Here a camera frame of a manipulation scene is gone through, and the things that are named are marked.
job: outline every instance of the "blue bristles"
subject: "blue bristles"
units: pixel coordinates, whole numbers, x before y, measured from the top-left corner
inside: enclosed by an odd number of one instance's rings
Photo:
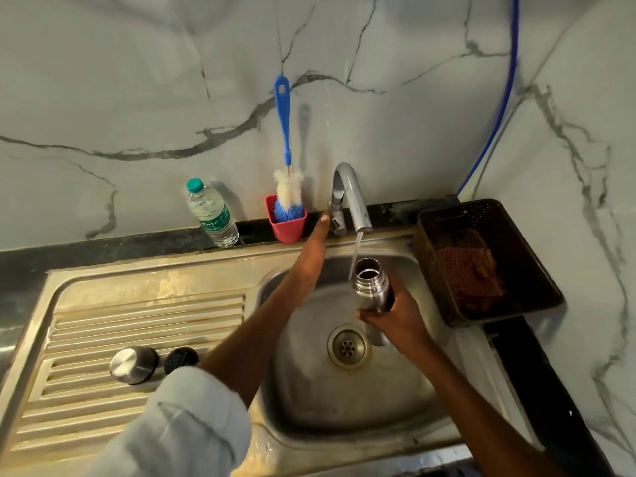
[[[293,204],[289,209],[282,207],[281,202],[276,199],[276,206],[274,206],[274,219],[277,223],[284,223],[285,221],[291,221],[292,219],[300,219],[303,217],[303,206],[299,204]]]

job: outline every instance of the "plastic water bottle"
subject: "plastic water bottle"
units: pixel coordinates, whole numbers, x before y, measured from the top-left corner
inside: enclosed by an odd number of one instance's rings
[[[201,179],[190,179],[186,187],[190,192],[187,204],[212,242],[218,247],[233,246],[239,240],[239,231],[221,195],[203,185]]]

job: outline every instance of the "blue pipe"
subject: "blue pipe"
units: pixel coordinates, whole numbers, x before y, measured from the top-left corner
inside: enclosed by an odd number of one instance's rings
[[[519,0],[513,0],[512,20],[510,21],[510,38],[511,38],[510,68],[508,69],[508,79],[505,82],[504,98],[501,102],[501,108],[499,109],[499,113],[497,114],[497,121],[495,122],[495,127],[493,127],[492,129],[492,133],[490,134],[490,137],[488,138],[488,142],[486,142],[486,146],[484,146],[483,150],[481,151],[479,159],[477,159],[477,162],[475,162],[475,165],[473,166],[471,171],[468,173],[468,176],[465,178],[464,182],[459,187],[459,190],[457,191],[457,195],[459,195],[459,193],[462,192],[465,185],[468,183],[470,178],[473,176],[474,172],[479,167],[481,160],[488,152],[488,149],[490,148],[490,144],[492,144],[492,141],[495,139],[495,136],[497,135],[497,132],[499,131],[499,128],[501,127],[501,123],[504,120],[505,109],[508,106],[508,102],[510,101],[510,95],[512,94],[513,85],[514,85],[514,76],[517,70],[517,56],[519,52]]]

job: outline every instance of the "rolled-up sleeve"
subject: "rolled-up sleeve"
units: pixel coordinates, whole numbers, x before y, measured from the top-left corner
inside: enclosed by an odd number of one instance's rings
[[[247,455],[250,437],[249,415],[236,393],[200,368],[179,368],[86,477],[225,476]]]

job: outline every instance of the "checkered cloth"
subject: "checkered cloth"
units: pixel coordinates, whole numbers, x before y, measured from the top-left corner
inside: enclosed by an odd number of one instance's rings
[[[460,308],[487,312],[504,296],[490,249],[446,247],[435,254]]]

